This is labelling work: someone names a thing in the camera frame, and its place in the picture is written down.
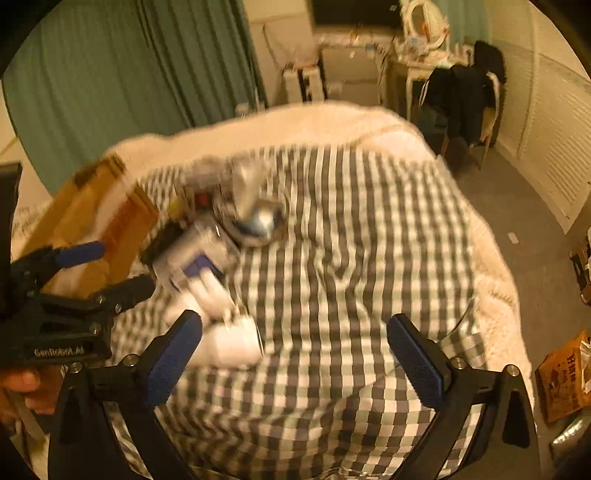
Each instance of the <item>floor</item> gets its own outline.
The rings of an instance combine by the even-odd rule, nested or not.
[[[482,171],[475,164],[464,164],[454,176],[491,226],[515,277],[522,334],[536,369],[548,353],[581,330],[591,333],[591,307],[580,300],[568,257],[572,245],[539,195],[496,150],[489,152]],[[519,244],[512,244],[510,232],[516,234]],[[543,479],[547,479],[553,472],[548,445],[566,427],[567,420],[546,425],[539,402],[534,415]]]

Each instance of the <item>mirror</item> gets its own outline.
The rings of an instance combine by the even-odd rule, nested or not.
[[[426,37],[429,50],[441,47],[449,34],[447,20],[430,0],[413,0],[408,4],[404,28],[413,37]]]

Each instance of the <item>checkered bedsheet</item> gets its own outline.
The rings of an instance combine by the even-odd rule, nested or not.
[[[264,190],[285,200],[288,234],[243,249],[226,286],[255,318],[264,358],[250,369],[187,369],[158,417],[201,478],[389,478],[434,413],[389,350],[386,320],[404,312],[448,356],[485,367],[466,212],[435,164],[341,147],[255,154],[271,159]],[[141,182],[162,211],[180,174],[165,168]],[[157,288],[117,319],[114,361],[164,333],[170,301]],[[478,414],[442,474],[457,468]]]

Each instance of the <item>stainless steel bowl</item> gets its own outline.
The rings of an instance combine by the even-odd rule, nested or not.
[[[264,247],[286,231],[286,215],[277,199],[258,199],[247,220],[220,219],[224,230],[243,247]]]

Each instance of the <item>table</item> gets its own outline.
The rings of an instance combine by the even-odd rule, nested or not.
[[[433,70],[440,66],[455,65],[461,63],[468,65],[466,56],[457,57],[455,55],[442,56],[441,54],[434,54],[425,59],[425,61],[409,60],[402,57],[395,57],[394,61],[402,66],[408,67],[407,81],[406,81],[406,101],[407,114],[406,119],[411,121],[411,108],[413,106],[413,83],[417,81],[426,81],[431,76]]]

